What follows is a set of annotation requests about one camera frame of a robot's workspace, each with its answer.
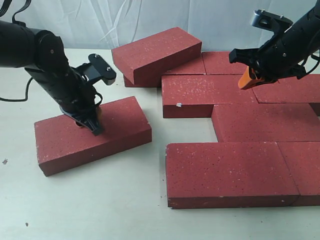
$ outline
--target white curtain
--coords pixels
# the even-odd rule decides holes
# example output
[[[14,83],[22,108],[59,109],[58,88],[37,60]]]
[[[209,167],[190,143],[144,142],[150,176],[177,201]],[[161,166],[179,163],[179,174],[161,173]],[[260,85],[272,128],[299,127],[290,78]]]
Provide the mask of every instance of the white curtain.
[[[11,21],[25,0],[12,0]],[[316,0],[32,0],[16,15],[60,36],[66,48],[112,49],[173,27],[203,41],[203,51],[256,48],[272,33],[251,26],[254,10],[297,21]]]

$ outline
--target white table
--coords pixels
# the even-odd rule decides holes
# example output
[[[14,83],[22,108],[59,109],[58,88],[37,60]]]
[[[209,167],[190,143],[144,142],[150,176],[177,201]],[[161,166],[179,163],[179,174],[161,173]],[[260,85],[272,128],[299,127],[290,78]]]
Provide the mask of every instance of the white table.
[[[91,53],[114,67],[110,50],[65,52],[74,67]],[[320,238],[320,207],[168,208],[166,145],[216,142],[211,120],[163,119],[161,91],[125,88],[117,73],[113,85],[101,81],[96,89],[104,103],[136,96],[152,126],[153,142],[50,177],[37,164],[33,124],[61,115],[58,105],[36,82],[28,102],[0,102],[0,240]],[[22,68],[0,68],[0,78],[1,97],[24,96],[29,75]]]

